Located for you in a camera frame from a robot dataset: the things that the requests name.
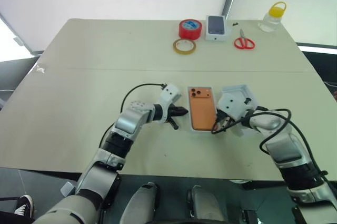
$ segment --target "orange phone case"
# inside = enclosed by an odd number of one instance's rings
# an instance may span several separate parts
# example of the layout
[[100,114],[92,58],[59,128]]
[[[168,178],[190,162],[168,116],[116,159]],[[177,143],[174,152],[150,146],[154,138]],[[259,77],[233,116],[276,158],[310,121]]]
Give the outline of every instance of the orange phone case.
[[192,128],[210,131],[216,119],[212,89],[208,87],[190,87],[189,102]]

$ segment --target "small black object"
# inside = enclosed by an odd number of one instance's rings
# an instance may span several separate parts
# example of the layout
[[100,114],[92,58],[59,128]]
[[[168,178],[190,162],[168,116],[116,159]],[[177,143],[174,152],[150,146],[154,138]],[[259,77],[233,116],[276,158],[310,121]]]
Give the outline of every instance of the small black object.
[[189,211],[190,218],[194,217],[193,212],[193,199],[192,199],[192,190],[188,190],[186,194],[186,203],[187,203],[187,209]]
[[154,109],[155,111],[154,111],[153,120],[160,120],[163,116],[162,106],[160,104],[155,104]]
[[252,210],[241,210],[242,220],[247,224],[257,224],[258,218],[255,211]]
[[216,109],[216,122],[218,123],[219,121],[225,119],[227,117],[227,113],[219,110],[219,109]]
[[[249,109],[249,110],[247,111],[247,113],[246,113],[246,116],[247,116],[247,117],[250,117],[251,115],[253,115],[254,112],[255,112],[255,111],[254,111],[253,109]],[[248,120],[243,120],[243,121],[241,122],[241,124],[242,124],[243,126],[247,127],[247,128],[252,128],[251,125],[250,125],[250,123],[249,123],[249,119],[248,119]]]
[[259,111],[265,111],[265,112],[268,111],[268,108],[263,107],[263,106],[259,106],[259,105],[256,107],[256,109],[259,110]]
[[246,101],[244,101],[245,104],[248,104],[249,102],[251,102],[252,99],[251,98],[246,98]]
[[130,151],[133,141],[120,136],[118,133],[111,133],[105,139],[102,149],[117,155],[121,158],[125,158],[127,153]]
[[168,118],[167,121],[173,127],[174,130],[177,130],[179,128],[179,126],[177,125],[177,123],[175,123],[173,118]]
[[167,115],[168,117],[178,117],[178,116],[184,116],[189,111],[183,108],[182,106],[175,106],[174,104],[171,104],[168,107]]
[[291,211],[293,212],[293,215],[295,217],[295,221],[296,223],[298,224],[306,224],[306,221],[301,213],[301,211],[299,210],[299,208],[296,206],[296,207],[293,207],[291,209]]

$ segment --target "black shoe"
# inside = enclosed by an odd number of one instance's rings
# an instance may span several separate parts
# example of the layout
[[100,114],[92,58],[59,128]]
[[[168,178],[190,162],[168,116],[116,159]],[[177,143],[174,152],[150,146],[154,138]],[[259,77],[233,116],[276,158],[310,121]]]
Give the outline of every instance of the black shoe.
[[15,214],[26,216],[29,218],[33,217],[33,199],[29,195],[23,195],[20,197],[16,204]]

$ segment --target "robotic hand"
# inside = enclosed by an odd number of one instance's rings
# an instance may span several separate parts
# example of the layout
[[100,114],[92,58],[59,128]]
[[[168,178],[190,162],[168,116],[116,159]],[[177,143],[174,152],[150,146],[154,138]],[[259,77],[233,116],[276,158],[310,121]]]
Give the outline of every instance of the robotic hand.
[[[292,200],[297,204],[292,209],[297,223],[337,223],[336,189],[325,178],[312,155],[309,144],[302,132],[290,121],[288,109],[269,111],[253,107],[250,99],[238,99],[231,94],[223,94],[217,104],[217,120],[213,134],[241,123],[259,131],[266,137],[260,149],[269,154],[288,187]],[[284,117],[279,111],[287,111]],[[226,120],[224,127],[214,131],[215,126]],[[298,131],[304,145],[291,133],[292,126]]]
[[121,178],[117,170],[125,164],[125,157],[144,124],[152,121],[169,122],[176,130],[173,116],[183,116],[188,111],[174,106],[181,97],[177,87],[167,85],[156,104],[135,101],[123,111],[110,130],[105,142],[82,173],[75,195],[61,200],[37,224],[90,224],[97,220],[98,211],[111,205]]

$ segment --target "black cable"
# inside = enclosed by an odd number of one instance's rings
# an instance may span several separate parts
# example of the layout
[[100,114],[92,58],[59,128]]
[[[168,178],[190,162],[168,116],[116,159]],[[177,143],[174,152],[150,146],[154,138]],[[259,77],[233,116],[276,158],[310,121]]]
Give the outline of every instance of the black cable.
[[259,148],[260,150],[265,153],[265,154],[268,154],[269,153],[263,149],[263,145],[268,141],[270,140],[271,138],[273,138],[274,136],[278,135],[283,129],[285,129],[285,127],[290,123],[290,119],[291,119],[291,111],[289,109],[275,109],[275,111],[285,111],[288,113],[288,116],[287,118],[284,120],[284,123],[283,125],[277,129],[273,134],[269,135],[267,138],[265,138],[259,145]]
[[290,122],[290,119],[291,119],[291,111],[290,111],[289,109],[274,109],[274,111],[286,111],[286,112],[288,113],[288,117],[286,118],[286,117],[284,117],[284,116],[282,116],[282,115],[280,115],[280,114],[272,113],[272,112],[260,112],[260,113],[250,114],[250,115],[248,115],[248,116],[246,116],[246,117],[244,117],[244,118],[241,118],[241,119],[235,121],[234,123],[232,123],[232,124],[230,124],[230,125],[228,125],[228,126],[225,126],[224,128],[221,128],[220,130],[214,132],[215,125],[218,123],[218,119],[217,119],[217,120],[215,121],[215,123],[213,124],[211,133],[212,133],[212,134],[217,134],[217,133],[220,133],[220,132],[224,132],[224,131],[226,131],[227,129],[229,129],[229,128],[235,126],[236,124],[239,124],[239,123],[241,123],[241,122],[243,122],[243,121],[246,121],[246,120],[248,120],[248,119],[250,119],[250,118],[252,118],[252,117],[259,116],[259,115],[264,115],[264,114],[265,114],[265,115],[274,115],[274,116],[280,117],[280,118],[284,119],[283,125],[282,125],[278,130],[276,130],[273,134],[269,135],[266,139],[264,139],[264,140],[260,143],[260,146],[259,146],[259,147],[260,147],[260,150],[261,150],[262,152],[264,152],[264,153],[266,153],[266,154],[269,154],[266,150],[263,149],[263,145],[264,145],[267,141],[269,141],[271,138],[273,138],[274,136],[276,136],[277,134],[279,134],[279,133],[280,133],[280,132],[281,132],[281,131],[288,125],[288,123]]
[[310,156],[310,159],[311,159],[313,165],[315,166],[315,168],[317,169],[318,173],[320,174],[320,176],[322,177],[322,179],[328,184],[328,186],[330,187],[330,189],[331,189],[332,193],[335,195],[335,197],[337,197],[337,189],[336,189],[336,188],[331,184],[331,182],[325,177],[325,175],[327,174],[327,172],[326,172],[326,171],[321,171],[321,169],[319,168],[319,166],[318,166],[318,164],[317,164],[317,162],[316,162],[316,160],[315,160],[315,158],[314,158],[314,156],[313,156],[313,153],[312,153],[312,150],[311,150],[311,148],[310,148],[310,146],[309,146],[309,143],[308,143],[308,141],[306,140],[304,134],[303,134],[302,131],[296,126],[296,124],[290,120],[290,118],[291,118],[291,111],[288,110],[288,109],[275,109],[275,111],[286,111],[286,112],[288,113],[288,117],[286,118],[286,117],[284,117],[284,116],[282,116],[282,115],[280,115],[280,114],[277,114],[277,113],[271,113],[271,112],[260,112],[260,113],[256,113],[256,114],[251,114],[251,115],[248,115],[248,116],[246,116],[246,117],[244,117],[244,118],[242,118],[242,119],[240,119],[240,120],[235,121],[234,123],[230,124],[229,126],[226,126],[226,127],[222,128],[222,129],[220,129],[220,130],[218,130],[218,131],[212,132],[212,134],[217,134],[217,133],[223,132],[223,131],[227,130],[228,128],[231,128],[232,126],[235,126],[236,124],[239,124],[239,123],[241,123],[242,121],[245,121],[245,119],[250,119],[250,118],[255,117],[255,116],[258,116],[258,115],[263,115],[263,114],[267,115],[267,114],[268,114],[268,115],[274,115],[274,116],[277,116],[277,117],[280,117],[280,118],[284,119],[283,125],[282,125],[277,131],[275,131],[273,134],[271,134],[269,137],[267,137],[266,139],[264,139],[264,140],[260,143],[260,146],[259,146],[259,147],[260,147],[260,150],[263,151],[263,152],[266,153],[266,154],[269,154],[267,151],[265,151],[265,150],[262,148],[263,144],[265,144],[268,140],[270,140],[271,138],[273,138],[274,136],[276,136],[278,133],[280,133],[280,132],[287,126],[287,124],[289,123],[291,126],[293,126],[293,127],[295,128],[296,132],[300,135],[301,139],[303,140],[304,145],[305,145],[305,147],[306,147],[306,150],[308,151],[308,154],[309,154],[309,156]]
[[124,103],[125,103],[125,100],[127,98],[127,96],[129,96],[129,94],[131,92],[133,92],[135,89],[139,88],[139,87],[142,87],[142,86],[146,86],[146,85],[154,85],[154,86],[160,86],[162,87],[162,89],[164,89],[166,87],[166,84],[160,84],[160,83],[143,83],[143,84],[140,84],[140,85],[137,85],[136,87],[132,88],[124,97],[123,101],[122,101],[122,104],[121,104],[121,110],[120,112],[122,113],[123,112],[123,106],[124,106]]
[[[125,100],[127,98],[127,96],[130,95],[131,92],[133,92],[136,88],[139,88],[139,87],[142,87],[142,86],[146,86],[146,85],[154,85],[154,86],[160,86],[163,89],[166,88],[167,84],[160,84],[160,83],[143,83],[143,84],[140,84],[140,85],[137,85],[136,87],[132,88],[126,95],[125,97],[123,98],[123,101],[122,101],[122,104],[121,104],[121,110],[120,110],[120,113],[123,112],[123,106],[124,106],[124,103],[125,103]],[[104,132],[104,134],[102,135],[102,138],[101,138],[101,141],[100,141],[100,144],[98,145],[98,147],[100,148],[101,145],[102,145],[102,142],[106,136],[106,133],[112,128],[112,126],[114,125],[114,123],[112,123],[112,125],[110,125]]]

